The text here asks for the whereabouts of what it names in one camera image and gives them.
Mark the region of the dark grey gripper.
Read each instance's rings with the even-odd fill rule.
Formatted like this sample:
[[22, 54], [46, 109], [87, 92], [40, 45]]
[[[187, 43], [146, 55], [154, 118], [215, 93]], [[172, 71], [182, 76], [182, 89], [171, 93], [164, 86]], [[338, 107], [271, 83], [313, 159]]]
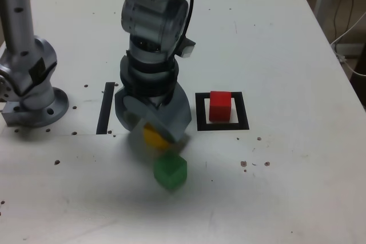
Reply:
[[116, 117], [128, 131], [126, 147], [134, 159], [155, 159], [156, 151], [143, 135], [146, 122], [165, 140], [175, 143], [192, 120], [187, 95], [179, 83], [171, 93], [155, 97], [133, 95], [123, 87], [116, 92], [114, 103]]

